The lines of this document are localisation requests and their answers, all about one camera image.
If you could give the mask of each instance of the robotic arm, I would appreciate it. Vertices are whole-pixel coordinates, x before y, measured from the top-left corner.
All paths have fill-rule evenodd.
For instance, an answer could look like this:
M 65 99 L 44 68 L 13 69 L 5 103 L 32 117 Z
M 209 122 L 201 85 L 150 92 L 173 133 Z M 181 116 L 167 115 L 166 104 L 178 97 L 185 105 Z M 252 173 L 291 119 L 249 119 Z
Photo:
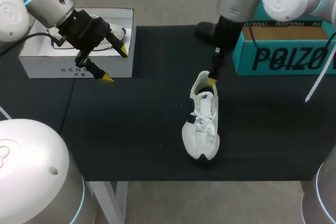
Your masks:
M 80 50 L 75 59 L 77 67 L 86 67 L 96 79 L 112 81 L 88 56 L 106 38 L 122 57 L 128 57 L 123 42 L 102 18 L 92 18 L 84 10 L 77 12 L 74 6 L 75 0 L 0 0 L 0 46 L 27 33 L 29 12 L 46 28 L 59 29 L 62 39 L 58 46 L 67 40 Z
M 201 22 L 196 37 L 217 47 L 214 69 L 209 77 L 218 78 L 224 56 L 231 55 L 239 39 L 243 23 L 251 20 L 260 0 L 218 0 L 221 17 L 216 25 Z M 303 15 L 319 17 L 336 26 L 336 0 L 262 0 L 267 14 L 277 21 L 291 21 Z

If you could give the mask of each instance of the white cable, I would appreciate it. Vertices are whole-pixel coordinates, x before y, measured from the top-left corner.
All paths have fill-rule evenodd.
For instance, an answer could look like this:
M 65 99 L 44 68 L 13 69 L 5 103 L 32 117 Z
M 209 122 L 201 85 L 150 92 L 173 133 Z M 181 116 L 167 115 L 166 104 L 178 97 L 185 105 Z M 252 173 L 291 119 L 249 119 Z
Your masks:
M 320 81 L 322 80 L 324 74 L 326 73 L 326 71 L 327 71 L 327 69 L 328 69 L 328 66 L 330 65 L 330 62 L 331 62 L 331 60 L 332 60 L 332 58 L 333 58 L 335 52 L 336 52 L 336 45 L 335 45 L 334 48 L 332 49 L 332 51 L 331 51 L 331 53 L 330 53 L 330 55 L 329 55 L 329 58 L 328 58 L 328 60 L 327 60 L 327 63 L 324 65 L 324 68 L 323 68 L 322 72 L 320 73 L 320 76 L 317 78 L 317 80 L 316 80 L 314 86 L 311 88 L 309 94 L 307 95 L 307 97 L 306 97 L 306 99 L 305 99 L 305 102 L 308 102 L 309 99 L 311 98 L 311 96 L 314 94 L 314 91 L 315 91 L 315 89 L 317 88 L 317 86 L 320 84 Z
M 7 114 L 7 112 L 6 112 L 1 106 L 0 106 L 0 112 L 3 113 L 3 115 L 4 115 L 8 120 L 12 119 L 12 118 Z

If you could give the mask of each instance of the teal shoe box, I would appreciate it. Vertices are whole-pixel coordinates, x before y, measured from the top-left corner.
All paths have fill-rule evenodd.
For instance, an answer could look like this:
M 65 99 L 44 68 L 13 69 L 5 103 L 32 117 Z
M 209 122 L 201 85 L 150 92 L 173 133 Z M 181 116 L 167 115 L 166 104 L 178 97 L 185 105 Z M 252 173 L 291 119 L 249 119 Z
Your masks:
M 336 44 L 331 40 L 336 31 L 329 23 L 321 27 L 251 27 L 258 48 L 253 43 L 249 27 L 243 27 L 233 53 L 236 72 L 242 76 L 320 74 Z M 327 74 L 336 73 L 332 60 Z

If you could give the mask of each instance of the shoe box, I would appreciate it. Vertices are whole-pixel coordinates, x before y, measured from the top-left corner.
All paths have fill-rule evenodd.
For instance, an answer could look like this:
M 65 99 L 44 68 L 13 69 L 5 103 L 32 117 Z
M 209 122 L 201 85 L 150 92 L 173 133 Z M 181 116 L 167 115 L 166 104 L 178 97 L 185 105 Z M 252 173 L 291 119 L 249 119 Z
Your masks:
M 106 22 L 126 29 L 123 40 L 129 53 L 122 58 L 115 50 L 94 51 L 90 59 L 112 78 L 132 77 L 136 26 L 134 12 L 126 8 L 76 8 L 102 17 Z M 34 21 L 29 34 L 47 33 L 47 28 Z M 36 36 L 25 41 L 19 59 L 30 78 L 93 78 L 85 68 L 75 65 L 76 49 L 55 49 L 49 37 Z
M 243 76 L 320 74 L 336 44 L 336 37 L 331 38 L 335 31 L 326 22 L 321 26 L 245 26 L 233 53 L 236 72 Z M 335 73 L 336 61 L 332 61 L 327 74 Z

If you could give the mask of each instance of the white sneaker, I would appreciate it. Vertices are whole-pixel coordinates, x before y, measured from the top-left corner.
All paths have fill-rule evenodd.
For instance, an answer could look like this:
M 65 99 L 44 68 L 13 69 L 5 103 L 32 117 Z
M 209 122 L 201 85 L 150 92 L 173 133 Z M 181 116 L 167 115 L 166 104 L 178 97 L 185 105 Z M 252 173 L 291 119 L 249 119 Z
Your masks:
M 182 139 L 194 159 L 212 160 L 219 149 L 218 93 L 207 84 L 209 72 L 203 71 L 190 92 L 190 114 L 182 128 Z
M 90 14 L 92 18 L 97 18 L 96 15 Z M 110 24 L 111 32 L 119 39 L 123 40 L 125 35 L 126 35 L 126 30 L 125 28 L 122 28 L 121 26 Z M 55 37 L 56 39 L 60 40 L 62 39 L 61 34 L 58 33 L 59 29 L 56 27 L 52 27 L 48 29 L 48 32 L 50 35 Z M 58 47 L 55 43 L 52 42 L 52 45 L 55 49 L 73 49 L 73 46 L 65 41 L 61 47 Z M 93 51 L 104 51 L 104 50 L 109 50 L 112 49 L 112 45 L 107 41 L 107 39 L 104 39 L 98 47 L 95 47 Z

